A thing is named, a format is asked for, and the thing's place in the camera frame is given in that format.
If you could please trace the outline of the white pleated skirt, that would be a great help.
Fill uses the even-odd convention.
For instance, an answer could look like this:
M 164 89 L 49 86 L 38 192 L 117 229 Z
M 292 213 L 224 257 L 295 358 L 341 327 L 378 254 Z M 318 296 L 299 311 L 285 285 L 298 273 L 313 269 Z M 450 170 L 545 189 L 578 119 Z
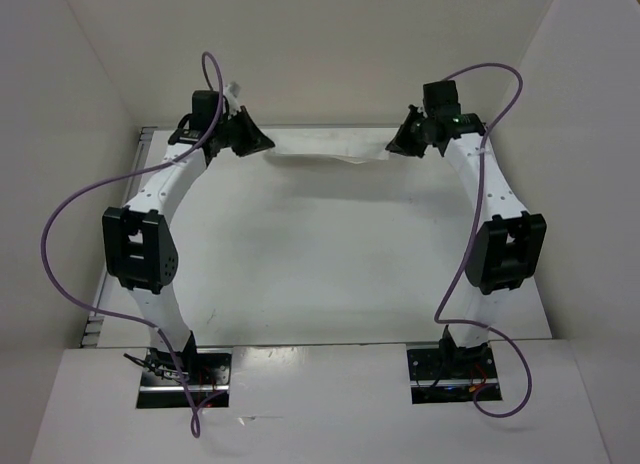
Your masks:
M 274 128 L 266 132 L 278 157 L 336 159 L 352 164 L 386 161 L 394 128 Z

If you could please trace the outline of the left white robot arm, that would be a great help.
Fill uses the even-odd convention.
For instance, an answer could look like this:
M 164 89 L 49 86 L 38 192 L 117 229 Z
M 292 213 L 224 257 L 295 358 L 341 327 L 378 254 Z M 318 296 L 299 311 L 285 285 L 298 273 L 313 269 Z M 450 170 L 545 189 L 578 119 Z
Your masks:
M 110 207 L 102 216 L 107 271 L 152 324 L 149 355 L 142 364 L 180 384 L 192 381 L 202 365 L 173 287 L 179 256 L 171 220 L 221 150 L 245 157 L 275 146 L 237 94 L 233 84 L 221 92 L 194 92 L 190 113 L 168 138 L 160 170 L 124 206 Z

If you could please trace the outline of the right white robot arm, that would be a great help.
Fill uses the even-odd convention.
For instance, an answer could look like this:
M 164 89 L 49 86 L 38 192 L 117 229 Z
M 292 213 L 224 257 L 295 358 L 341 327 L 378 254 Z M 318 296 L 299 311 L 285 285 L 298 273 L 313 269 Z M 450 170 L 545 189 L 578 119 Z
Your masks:
M 514 291 L 533 276 L 547 225 L 510 188 L 488 127 L 477 115 L 463 113 L 452 80 L 424 85 L 422 107 L 409 108 L 386 149 L 421 158 L 430 146 L 457 173 L 474 209 L 472 243 L 460 272 L 470 292 L 468 307 L 463 317 L 445 324 L 436 373 L 440 379 L 459 378 L 485 357 L 490 326 Z

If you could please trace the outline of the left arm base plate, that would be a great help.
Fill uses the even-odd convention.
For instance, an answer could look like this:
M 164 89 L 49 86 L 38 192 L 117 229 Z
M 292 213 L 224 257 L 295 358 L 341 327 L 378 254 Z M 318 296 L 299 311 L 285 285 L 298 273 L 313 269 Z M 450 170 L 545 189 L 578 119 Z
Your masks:
M 194 404 L 203 408 L 226 408 L 229 405 L 232 350 L 201 348 L 200 367 L 184 372 Z M 172 363 L 151 363 L 151 353 L 143 360 L 136 402 L 137 409 L 188 408 L 188 400 Z

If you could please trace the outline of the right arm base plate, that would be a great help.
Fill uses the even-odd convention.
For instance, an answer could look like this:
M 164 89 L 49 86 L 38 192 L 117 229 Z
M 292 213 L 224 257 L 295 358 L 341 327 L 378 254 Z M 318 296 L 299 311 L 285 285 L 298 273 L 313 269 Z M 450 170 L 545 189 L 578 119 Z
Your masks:
M 409 347 L 406 350 L 412 403 L 445 404 L 473 401 L 501 401 L 493 353 L 486 348 L 470 363 L 445 367 L 442 352 L 434 345 Z

